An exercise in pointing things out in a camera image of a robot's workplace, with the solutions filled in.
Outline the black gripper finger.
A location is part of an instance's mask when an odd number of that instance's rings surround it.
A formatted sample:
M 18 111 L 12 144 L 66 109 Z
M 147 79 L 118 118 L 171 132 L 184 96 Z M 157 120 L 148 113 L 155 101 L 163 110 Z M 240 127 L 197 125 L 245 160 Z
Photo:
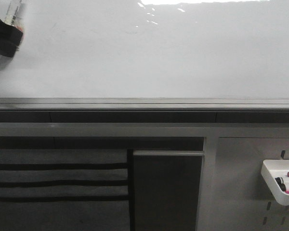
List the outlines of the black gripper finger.
M 21 30 L 0 20 L 0 55 L 13 58 L 22 37 Z

